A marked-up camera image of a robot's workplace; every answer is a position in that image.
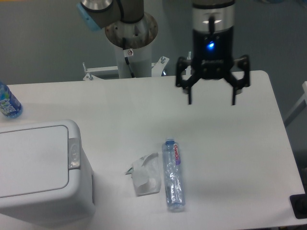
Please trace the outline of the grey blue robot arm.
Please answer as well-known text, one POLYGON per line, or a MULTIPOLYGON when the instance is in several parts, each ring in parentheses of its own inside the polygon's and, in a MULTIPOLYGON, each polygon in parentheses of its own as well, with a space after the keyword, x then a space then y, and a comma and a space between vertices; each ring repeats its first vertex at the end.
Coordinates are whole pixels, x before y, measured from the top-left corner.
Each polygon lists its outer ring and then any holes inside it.
MULTIPOLYGON (((148 25, 142 0, 82 0, 77 8, 90 29, 105 29, 122 50, 143 47, 157 33, 157 26, 148 25)), ((199 79, 225 79, 233 88, 232 104, 250 86, 249 57, 232 57, 234 13, 233 0, 192 1, 193 56, 178 58, 175 83, 189 96, 189 104, 192 86, 199 79)))

